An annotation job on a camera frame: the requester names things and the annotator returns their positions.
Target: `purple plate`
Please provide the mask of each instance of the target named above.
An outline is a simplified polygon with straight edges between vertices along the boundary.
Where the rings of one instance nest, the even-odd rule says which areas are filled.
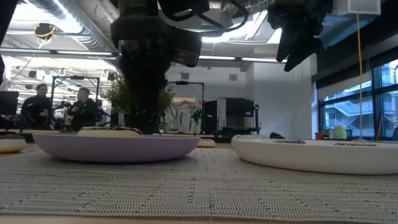
[[[192,152],[200,140],[183,136],[79,137],[71,133],[33,134],[33,138],[47,154],[80,162],[154,162],[178,159]]]

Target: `donut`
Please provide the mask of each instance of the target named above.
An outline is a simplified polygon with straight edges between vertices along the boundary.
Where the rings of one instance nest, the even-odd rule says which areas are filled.
[[[303,140],[275,140],[274,143],[305,144]]]
[[[24,137],[17,134],[0,136],[0,154],[16,153],[26,148]]]
[[[373,143],[355,143],[355,142],[338,142],[335,146],[370,146],[376,147],[376,144]]]
[[[142,137],[142,131],[136,128],[84,127],[77,133],[81,137],[136,138]]]
[[[254,136],[254,135],[248,135],[248,134],[238,134],[235,135],[232,139],[269,139],[268,136]]]
[[[216,143],[211,139],[201,139],[199,141],[198,147],[216,147]]]

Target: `woven placemat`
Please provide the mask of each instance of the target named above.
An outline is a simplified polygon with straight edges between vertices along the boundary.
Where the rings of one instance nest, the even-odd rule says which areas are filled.
[[[0,159],[0,213],[398,223],[398,175],[276,169],[231,149],[136,165],[38,152]]]

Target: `wall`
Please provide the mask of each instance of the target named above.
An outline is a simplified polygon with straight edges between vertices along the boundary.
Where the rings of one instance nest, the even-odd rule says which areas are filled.
[[[260,106],[261,134],[277,132],[293,139],[314,137],[318,124],[315,85],[311,82],[311,75],[316,72],[314,57],[290,72],[284,71],[282,63],[254,64],[254,102]]]
[[[220,68],[213,67],[210,69],[196,67],[171,67],[166,75],[170,82],[180,81],[180,72],[190,74],[190,82],[205,83],[205,101],[216,100],[218,97],[245,97],[245,73],[240,71],[240,68]],[[229,80],[229,74],[237,74],[238,80],[236,82]],[[201,85],[170,85],[176,96],[192,96],[196,99],[201,99]]]
[[[0,74],[0,75],[2,75],[2,79],[3,79],[3,81],[2,81],[2,83],[0,85],[0,91],[7,91],[8,88],[9,88],[8,83],[9,83],[9,81],[11,79],[11,65],[6,60],[6,58],[4,58],[3,60],[4,60],[5,68],[4,68],[4,73]]]
[[[246,71],[245,97],[254,100],[254,63]]]

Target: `bottle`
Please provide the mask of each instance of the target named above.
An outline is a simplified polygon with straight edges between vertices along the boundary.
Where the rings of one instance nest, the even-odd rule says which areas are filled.
[[[346,128],[342,125],[335,126],[335,139],[345,140],[347,138]]]
[[[335,130],[334,129],[330,129],[329,131],[329,139],[334,139],[335,138]]]

